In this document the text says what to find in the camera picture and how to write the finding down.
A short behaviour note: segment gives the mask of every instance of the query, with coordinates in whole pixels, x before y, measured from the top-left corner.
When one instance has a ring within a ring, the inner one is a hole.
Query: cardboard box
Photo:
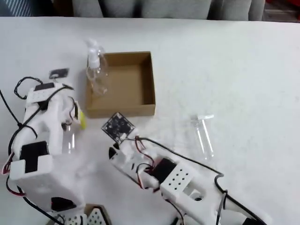
[[[108,92],[93,94],[89,80],[86,87],[86,110],[90,118],[152,116],[155,113],[155,91],[150,52],[105,54],[109,67]]]

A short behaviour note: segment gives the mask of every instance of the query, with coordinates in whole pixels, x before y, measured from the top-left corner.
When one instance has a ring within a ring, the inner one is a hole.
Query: black square panel
[[[134,128],[135,126],[119,112],[102,126],[102,130],[118,144],[121,144]]]

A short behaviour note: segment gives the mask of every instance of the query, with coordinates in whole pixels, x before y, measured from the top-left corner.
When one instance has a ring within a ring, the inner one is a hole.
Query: cable
[[[154,159],[153,159],[151,156],[149,156],[149,155],[143,153],[143,152],[140,150],[140,148],[139,148],[139,146],[138,146],[138,144],[137,144],[137,141],[140,141],[139,138],[140,138],[139,136],[135,136],[135,146],[136,146],[136,149],[138,150],[138,152],[140,152],[141,154],[143,154],[145,157],[149,158],[149,159],[152,161],[152,168],[155,167]]]
[[[2,168],[2,171],[1,171],[2,175],[5,175],[5,174],[7,174],[7,173],[10,172],[10,164],[13,161],[14,155],[15,155],[14,152],[11,153],[10,156],[8,157],[8,159],[6,160],[6,162],[5,162],[5,164],[4,164],[3,168]]]
[[[24,125],[24,124],[22,124],[22,123],[19,122],[19,120],[16,118],[16,116],[15,116],[14,113],[11,111],[10,107],[8,106],[8,104],[7,104],[7,102],[6,102],[5,98],[4,98],[4,96],[3,96],[1,90],[0,90],[0,96],[1,96],[1,98],[2,98],[2,100],[3,100],[3,102],[4,102],[4,104],[5,104],[6,108],[8,109],[8,111],[10,112],[10,114],[12,115],[12,117],[15,119],[15,121],[17,122],[18,127],[20,128],[20,127],[23,126],[23,127],[30,128],[30,129],[32,130],[32,132],[34,133],[34,135],[36,136],[36,138],[37,138],[38,135],[37,135],[36,131],[35,131],[32,127],[30,127],[30,126],[28,126],[28,125]]]
[[[48,102],[50,101],[50,99],[57,93],[57,92],[59,92],[59,91],[61,91],[61,90],[63,90],[63,89],[70,89],[70,90],[73,90],[73,88],[72,87],[70,87],[70,86],[68,86],[68,85],[65,85],[65,84],[63,84],[64,86],[63,87],[61,87],[61,88],[59,88],[59,89],[57,89],[55,92],[53,92],[50,96],[49,96],[49,98],[47,98],[47,100],[23,123],[23,125],[22,126],[20,126],[19,127],[19,129],[17,129],[15,132],[14,132],[14,134],[13,134],[13,136],[11,137],[11,139],[10,139],[10,141],[9,141],[9,144],[8,144],[8,155],[10,155],[11,154],[11,147],[12,147],[12,145],[13,145],[13,142],[14,142],[14,140],[15,140],[15,137],[17,136],[17,134],[25,127],[25,126],[27,126],[27,123],[29,123],[30,122],[30,120],[32,120],[32,118],[33,117],[35,117],[35,115],[39,112],[39,111],[41,111],[42,110],[42,108],[44,108],[44,107],[46,107],[47,106],[47,104],[48,104]]]
[[[22,189],[17,186],[19,192],[21,194],[23,194]],[[23,199],[25,200],[25,202],[30,205],[31,207],[33,207],[34,209],[36,209],[37,211],[39,211],[40,213],[44,214],[46,217],[48,217],[49,219],[51,219],[53,222],[57,223],[58,225],[64,225],[62,222],[58,221],[56,218],[54,218],[53,216],[51,216],[50,214],[48,214],[47,212],[45,212],[44,210],[42,210],[40,207],[36,206],[35,204],[33,204],[28,198],[26,198],[25,196],[23,197]]]
[[[180,212],[180,210],[176,207],[176,205],[174,205],[172,202],[170,202],[168,199],[164,199],[167,203],[170,203],[175,209],[176,211],[179,213],[181,220],[182,220],[182,224],[185,225],[186,222],[184,221],[184,217],[182,215],[182,213]]]
[[[25,193],[18,193],[18,192],[15,192],[13,191],[12,189],[10,189],[9,185],[8,185],[8,180],[9,180],[9,176],[7,176],[6,178],[6,189],[12,193],[13,195],[16,195],[18,197],[24,197],[26,194]]]
[[[207,169],[209,169],[209,170],[211,170],[211,171],[213,171],[213,172],[215,172],[215,173],[217,173],[217,174],[222,174],[222,173],[219,172],[218,170],[215,170],[215,169],[211,168],[210,166],[205,165],[205,164],[200,163],[200,162],[197,162],[197,161],[195,161],[195,160],[193,160],[193,159],[191,159],[191,158],[185,157],[185,156],[183,156],[183,155],[181,155],[181,154],[179,154],[179,153],[173,151],[172,149],[170,149],[170,148],[168,148],[168,147],[162,145],[161,143],[158,143],[158,142],[156,142],[156,141],[154,141],[154,140],[152,140],[152,139],[150,139],[150,138],[147,138],[147,137],[135,137],[135,139],[138,140],[138,141],[146,140],[146,141],[152,142],[152,143],[154,143],[154,144],[156,144],[156,145],[162,147],[163,149],[166,149],[167,151],[173,153],[173,154],[176,155],[176,156],[179,156],[179,157],[184,158],[184,159],[186,159],[186,160],[188,160],[188,161],[191,161],[191,162],[193,162],[193,163],[196,163],[196,164],[198,164],[198,165],[201,165],[201,166],[203,166],[203,167],[205,167],[205,168],[207,168]]]
[[[137,175],[138,184],[141,187],[141,189],[144,189],[144,185],[143,185],[142,180],[141,180],[140,175],[139,175],[139,168],[140,168],[141,165],[148,165],[149,166],[149,167],[145,168],[145,170],[146,169],[152,169],[153,167],[148,163],[141,163],[136,167],[136,175]]]
[[[26,76],[26,77],[23,77],[21,80],[19,80],[19,82],[17,83],[17,85],[15,86],[15,89],[14,89],[14,93],[15,95],[17,95],[20,99],[27,99],[27,95],[25,95],[24,97],[20,96],[19,93],[18,93],[18,87],[21,85],[21,83],[27,79],[32,79],[32,80],[35,80],[37,82],[39,82],[40,84],[43,84],[43,82],[38,79],[38,78],[35,78],[35,77],[32,77],[32,76]]]
[[[223,190],[220,185],[218,184],[218,179],[220,177],[224,177],[223,174],[218,174],[215,177],[215,185],[217,187],[217,189],[223,194],[226,191]],[[246,208],[244,205],[242,205],[241,203],[239,203],[237,200],[235,200],[233,197],[231,197],[229,194],[227,194],[226,196],[227,199],[229,199],[230,201],[232,201],[234,204],[236,204],[237,206],[239,206],[241,209],[243,209],[246,213],[248,213],[250,216],[252,216],[256,221],[260,222],[262,225],[267,225],[262,219],[260,219],[254,212],[252,212],[251,210],[249,210],[248,208]]]
[[[71,112],[73,111],[73,109],[75,108],[75,100],[71,97],[71,96],[68,96],[71,100],[72,100],[72,103],[73,103],[73,107],[72,109],[69,111],[69,116],[71,118],[71,120],[73,121],[73,117],[71,115]]]
[[[168,148],[168,147],[166,147],[166,146],[164,146],[164,145],[162,145],[162,144],[160,144],[160,143],[158,143],[158,142],[156,142],[156,141],[154,141],[154,140],[152,140],[152,139],[150,139],[150,138],[147,138],[147,137],[138,137],[138,138],[135,138],[135,140],[138,140],[138,141],[139,141],[139,140],[146,140],[146,141],[152,142],[152,143],[154,143],[154,144],[160,146],[161,148],[166,149],[167,151],[173,153],[173,154],[176,155],[176,156],[179,156],[179,157],[184,158],[184,159],[186,159],[186,160],[188,160],[188,161],[191,161],[191,162],[193,162],[193,163],[196,163],[196,164],[198,164],[198,165],[201,165],[201,166],[203,166],[203,167],[205,167],[205,168],[207,168],[207,169],[209,169],[209,170],[211,170],[211,171],[217,173],[217,176],[216,176],[215,179],[214,179],[214,182],[215,182],[215,185],[216,185],[217,189],[218,189],[222,194],[224,194],[224,193],[227,192],[227,191],[223,190],[223,189],[220,187],[220,185],[218,184],[218,179],[219,179],[220,177],[224,177],[224,175],[223,175],[221,172],[219,172],[219,171],[217,171],[217,170],[215,170],[215,169],[213,169],[213,168],[211,168],[211,167],[209,167],[209,166],[207,166],[207,165],[205,165],[205,164],[202,164],[202,163],[197,162],[197,161],[195,161],[195,160],[193,160],[193,159],[190,159],[190,158],[188,158],[188,157],[185,157],[185,156],[183,156],[183,155],[181,155],[181,154],[179,154],[179,153],[176,153],[175,151],[171,150],[170,148]],[[251,210],[249,210],[249,209],[246,208],[244,205],[242,205],[241,203],[239,203],[237,200],[235,200],[235,199],[234,199],[233,197],[231,197],[229,194],[226,194],[226,198],[224,199],[224,202],[223,202],[223,207],[225,206],[225,200],[226,200],[226,199],[229,199],[230,201],[232,201],[234,204],[236,204],[238,207],[240,207],[241,209],[243,209],[246,213],[248,213],[250,216],[252,216],[256,221],[260,222],[262,225],[267,225],[267,224],[266,224],[262,219],[260,219],[255,213],[253,213]]]
[[[62,222],[63,222],[63,224],[65,224],[65,219],[64,219],[64,217],[62,217],[62,215],[61,214],[58,214],[58,218],[61,218],[62,219]]]
[[[13,116],[13,118],[15,119],[15,121],[16,121],[17,123],[20,123],[19,120],[18,120],[18,119],[16,118],[16,116],[14,115],[14,113],[11,111],[10,107],[8,106],[8,104],[7,104],[7,102],[6,102],[5,98],[4,98],[4,96],[3,96],[1,90],[0,90],[0,95],[1,95],[1,98],[2,98],[2,100],[3,100],[3,102],[4,102],[5,106],[6,106],[6,108],[7,108],[8,111],[10,112],[10,114]]]
[[[225,208],[225,200],[226,200],[226,197],[227,197],[227,190],[225,190],[225,192],[223,193],[222,199],[221,199],[221,202],[220,202],[220,205],[219,205],[219,208],[218,208],[218,210],[217,210],[217,221],[216,221],[216,225],[219,224],[219,220],[220,220],[220,217],[221,217],[221,211],[222,211],[222,209]]]

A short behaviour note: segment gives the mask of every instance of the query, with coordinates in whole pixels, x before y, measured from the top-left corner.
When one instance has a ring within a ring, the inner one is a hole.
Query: white robotic arm
[[[65,87],[51,82],[30,89],[23,127],[11,148],[14,161],[10,164],[9,178],[44,211],[85,206],[73,176],[60,169],[64,166],[59,159],[65,144],[64,133],[71,125],[79,127],[82,116],[78,103],[65,90],[71,88]],[[72,136],[67,140],[67,148],[74,147],[74,139]]]
[[[109,159],[119,171],[142,189],[160,189],[164,199],[199,224],[216,224],[224,192],[218,189],[217,179],[223,176],[220,172],[216,171],[217,177],[212,172],[204,176],[172,150],[146,145],[151,139],[138,136],[129,139],[125,135],[121,139],[124,140],[121,145],[115,144],[109,149]],[[249,203],[237,202],[229,195],[222,208],[242,213],[248,218],[244,224],[270,225],[270,217],[262,210]]]

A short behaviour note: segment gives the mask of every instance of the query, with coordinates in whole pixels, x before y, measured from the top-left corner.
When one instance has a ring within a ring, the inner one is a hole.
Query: white tablecloth
[[[151,51],[156,115],[131,118],[142,134],[176,147],[182,118],[214,114],[210,135],[220,180],[267,211],[275,225],[297,224],[300,214],[300,24],[171,19],[0,18],[0,88],[18,118],[24,102],[13,89],[24,76],[46,81],[70,68],[68,81],[84,102],[87,50],[96,38],[107,52]],[[33,82],[20,88],[26,93]],[[0,162],[16,124],[0,103]],[[79,181],[87,202],[103,204],[114,225],[169,224],[175,210],[116,171],[107,161],[112,144],[88,120],[70,161],[90,165]],[[43,215],[11,196],[1,178],[1,223],[44,224]]]

